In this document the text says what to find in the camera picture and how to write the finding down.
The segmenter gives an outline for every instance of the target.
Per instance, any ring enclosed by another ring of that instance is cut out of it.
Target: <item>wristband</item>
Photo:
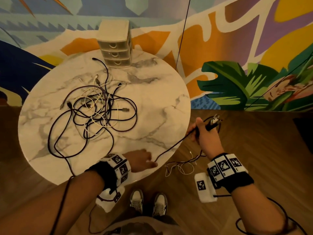
[[[103,190],[110,189],[110,194],[128,178],[131,165],[121,154],[108,154],[88,170],[96,171],[104,180]]]
[[[214,188],[219,189],[223,186],[229,193],[237,187],[254,183],[235,154],[219,154],[208,164],[207,171]]]

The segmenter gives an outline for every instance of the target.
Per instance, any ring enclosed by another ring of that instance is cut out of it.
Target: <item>white marble surface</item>
[[[100,82],[105,81],[104,66],[93,61],[92,57],[102,59],[100,50],[78,55],[51,70],[34,86],[20,113],[18,137],[24,156],[37,173],[57,185],[68,180],[71,172],[64,159],[49,154],[48,133],[55,119],[67,109],[65,105],[60,110],[66,95],[83,86],[79,77],[85,83],[92,84],[94,76],[98,74]],[[110,79],[126,82],[123,82],[116,94],[132,99],[138,107],[138,122],[131,131],[120,133],[111,130],[115,140],[113,153],[146,149],[152,152],[152,159],[155,159],[184,137],[190,118],[190,98],[184,81],[170,65],[154,55],[134,50],[131,67],[109,68],[109,74]],[[112,81],[108,84],[108,91],[112,93],[118,83]],[[82,91],[76,91],[70,100],[73,102],[81,93]],[[122,100],[118,101],[118,106],[131,108]],[[129,118],[133,113],[132,108],[129,112],[120,112],[120,118]],[[66,115],[58,121],[52,132],[53,143],[68,117]],[[119,122],[115,128],[123,130],[133,123],[134,119]],[[78,152],[83,145],[84,140],[71,122],[58,148],[64,155],[71,155]],[[84,172],[105,156],[111,146],[112,139],[108,132],[89,141],[81,154],[69,158],[74,173],[77,175]],[[164,165],[178,146],[158,159],[159,167]],[[131,173],[128,181],[131,183],[140,180],[155,170]]]

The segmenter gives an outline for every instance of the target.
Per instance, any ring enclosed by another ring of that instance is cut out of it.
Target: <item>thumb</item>
[[[147,161],[146,164],[147,164],[147,169],[149,169],[149,168],[155,168],[155,167],[158,166],[158,163],[157,163],[157,162],[152,162],[152,161]]]
[[[206,131],[205,123],[200,117],[196,118],[196,125],[199,129],[199,132],[203,132],[204,130]]]

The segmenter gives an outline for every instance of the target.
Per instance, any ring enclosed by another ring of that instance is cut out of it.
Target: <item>colorful mural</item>
[[[176,69],[192,108],[313,108],[313,0],[0,0],[0,17],[0,104],[99,49],[101,19],[127,18],[134,48]]]

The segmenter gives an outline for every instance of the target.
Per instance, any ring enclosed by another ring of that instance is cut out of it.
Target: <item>sneaker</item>
[[[134,190],[130,197],[130,206],[142,214],[143,193],[140,189]]]
[[[166,215],[167,211],[167,198],[163,193],[158,193],[154,200],[154,208],[152,217]]]

